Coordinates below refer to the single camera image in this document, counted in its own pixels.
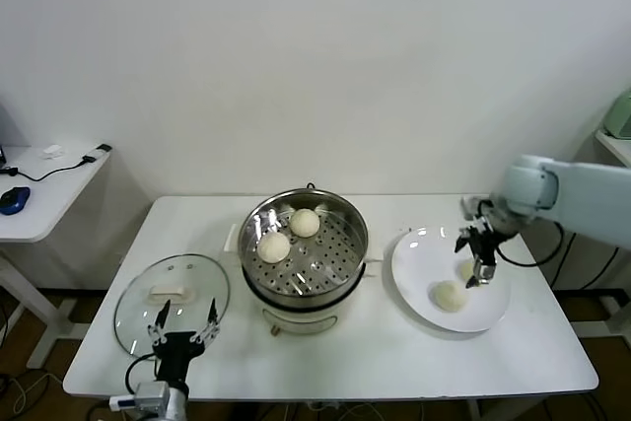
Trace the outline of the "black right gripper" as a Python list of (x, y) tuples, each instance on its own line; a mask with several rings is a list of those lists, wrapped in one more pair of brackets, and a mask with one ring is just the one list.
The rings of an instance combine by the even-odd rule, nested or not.
[(487, 285), (492, 281), (496, 265), (496, 237), (497, 235), (484, 217), (474, 218), (468, 228), (459, 230), (455, 251), (461, 251), (466, 246), (470, 246), (474, 258), (485, 265), (473, 268), (472, 275), (465, 284), (466, 288)]

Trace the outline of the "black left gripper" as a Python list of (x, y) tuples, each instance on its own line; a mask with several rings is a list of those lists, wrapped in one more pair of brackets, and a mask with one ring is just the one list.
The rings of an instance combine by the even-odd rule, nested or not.
[(159, 360), (157, 380), (170, 385), (184, 384), (190, 362), (201, 356), (205, 345), (210, 345), (218, 335), (218, 313), (216, 299), (209, 308), (204, 327), (197, 332), (179, 331), (164, 332), (171, 308), (167, 300), (158, 311), (153, 324), (147, 327), (154, 355)]

